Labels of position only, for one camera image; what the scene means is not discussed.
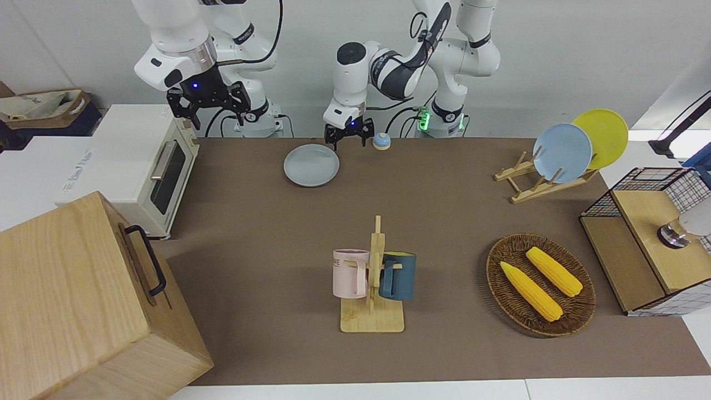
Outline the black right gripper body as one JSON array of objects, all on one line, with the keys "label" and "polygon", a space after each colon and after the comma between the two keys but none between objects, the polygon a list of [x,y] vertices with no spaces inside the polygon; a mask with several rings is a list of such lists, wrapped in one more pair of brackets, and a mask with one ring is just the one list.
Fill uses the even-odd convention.
[{"label": "black right gripper body", "polygon": [[231,107],[233,99],[229,96],[228,86],[218,68],[186,78],[181,82],[183,98],[191,107]]}]

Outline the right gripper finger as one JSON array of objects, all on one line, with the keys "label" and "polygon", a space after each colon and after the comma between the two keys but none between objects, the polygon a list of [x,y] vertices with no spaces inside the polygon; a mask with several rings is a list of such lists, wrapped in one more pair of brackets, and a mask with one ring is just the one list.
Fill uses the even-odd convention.
[{"label": "right gripper finger", "polygon": [[239,125],[244,125],[246,115],[252,110],[251,98],[243,82],[231,84],[231,111],[236,115]]},{"label": "right gripper finger", "polygon": [[187,119],[195,129],[201,128],[197,117],[198,107],[185,98],[183,92],[168,92],[168,106],[175,118]]}]

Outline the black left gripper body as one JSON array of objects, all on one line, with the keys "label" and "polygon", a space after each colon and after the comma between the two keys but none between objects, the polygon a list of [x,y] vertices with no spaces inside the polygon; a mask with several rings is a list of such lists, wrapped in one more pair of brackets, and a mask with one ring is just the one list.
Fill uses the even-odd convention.
[{"label": "black left gripper body", "polygon": [[360,137],[360,125],[362,124],[363,117],[358,117],[354,119],[353,121],[349,121],[345,128],[338,128],[338,134],[339,137],[350,137],[350,136],[359,136]]}]

